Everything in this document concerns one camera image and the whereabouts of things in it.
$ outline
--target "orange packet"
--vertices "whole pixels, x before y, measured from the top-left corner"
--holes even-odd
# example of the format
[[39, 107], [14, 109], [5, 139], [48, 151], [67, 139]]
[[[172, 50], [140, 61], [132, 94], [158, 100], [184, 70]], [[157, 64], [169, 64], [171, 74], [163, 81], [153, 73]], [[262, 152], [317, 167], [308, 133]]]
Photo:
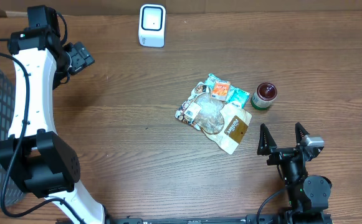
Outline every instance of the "orange packet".
[[216, 83], [214, 84], [214, 89], [211, 92], [211, 97], [217, 100], [225, 101], [230, 87], [231, 87], [230, 82], [223, 80], [216, 80]]

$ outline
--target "black base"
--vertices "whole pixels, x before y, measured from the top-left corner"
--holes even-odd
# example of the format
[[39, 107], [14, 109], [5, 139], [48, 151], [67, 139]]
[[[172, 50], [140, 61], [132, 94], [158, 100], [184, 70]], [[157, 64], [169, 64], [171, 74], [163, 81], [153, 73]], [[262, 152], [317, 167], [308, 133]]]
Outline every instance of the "black base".
[[[247, 215], [246, 217], [234, 218], [174, 218], [174, 219], [159, 219], [159, 220], [142, 220], [141, 218], [121, 218], [106, 220], [105, 224], [256, 224], [256, 214]], [[315, 220], [306, 220], [305, 222], [284, 222], [281, 221], [278, 215], [260, 215], [260, 224], [332, 224], [330, 215], [324, 215], [325, 222], [317, 222]], [[56, 222], [56, 224], [72, 224], [69, 222]]]

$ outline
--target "wall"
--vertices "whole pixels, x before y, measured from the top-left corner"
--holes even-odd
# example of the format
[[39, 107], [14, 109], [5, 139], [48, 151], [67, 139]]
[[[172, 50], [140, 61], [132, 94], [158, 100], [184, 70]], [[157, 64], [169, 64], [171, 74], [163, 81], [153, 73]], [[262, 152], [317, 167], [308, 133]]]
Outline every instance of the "wall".
[[66, 15], [119, 15], [138, 14], [146, 3], [162, 4], [169, 14], [362, 10], [362, 0], [0, 0], [0, 9], [10, 14], [46, 4]]

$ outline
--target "snack wrapper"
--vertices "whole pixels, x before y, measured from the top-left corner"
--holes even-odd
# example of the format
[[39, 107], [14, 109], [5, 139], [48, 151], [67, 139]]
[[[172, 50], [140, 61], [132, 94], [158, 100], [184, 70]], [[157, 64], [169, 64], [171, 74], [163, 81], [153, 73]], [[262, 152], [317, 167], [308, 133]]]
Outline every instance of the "snack wrapper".
[[225, 101], [230, 87], [230, 82], [217, 80], [214, 84], [214, 89], [211, 92], [211, 97], [217, 100]]
[[[217, 81], [223, 82], [223, 80], [210, 73], [208, 75], [208, 79], [204, 82], [204, 84], [206, 84], [210, 89], [213, 90]], [[232, 103], [238, 108], [244, 108], [244, 105], [247, 103], [247, 100], [249, 100], [249, 97], [249, 92], [230, 85], [225, 103]]]
[[218, 80], [210, 74], [204, 83], [199, 82], [188, 100], [175, 112], [175, 118], [202, 131], [221, 149], [232, 154], [251, 120], [251, 114], [243, 109], [250, 94], [231, 85], [226, 100], [217, 100], [211, 94]]

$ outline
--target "wood grain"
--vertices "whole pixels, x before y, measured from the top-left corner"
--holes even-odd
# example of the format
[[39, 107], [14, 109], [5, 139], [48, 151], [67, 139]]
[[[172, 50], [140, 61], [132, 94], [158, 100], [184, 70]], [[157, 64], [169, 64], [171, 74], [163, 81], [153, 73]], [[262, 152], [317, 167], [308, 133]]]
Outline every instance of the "wood grain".
[[[60, 136], [76, 151], [82, 182], [115, 217], [234, 217], [255, 213], [282, 187], [275, 167], [257, 156], [259, 125], [278, 146], [293, 146], [299, 121], [326, 141], [309, 173], [333, 182], [335, 223], [362, 223], [362, 11], [169, 15], [166, 46], [139, 46], [138, 16], [67, 17], [69, 41], [82, 41], [96, 62], [54, 91]], [[0, 19], [0, 37], [26, 19]], [[0, 51], [7, 52], [0, 44]], [[0, 67], [14, 80], [13, 65]], [[278, 88], [268, 111], [253, 117], [233, 155], [174, 119], [208, 73], [251, 93]], [[286, 205], [286, 196], [264, 213]], [[11, 207], [40, 202], [32, 195]], [[53, 205], [19, 220], [53, 223]]]

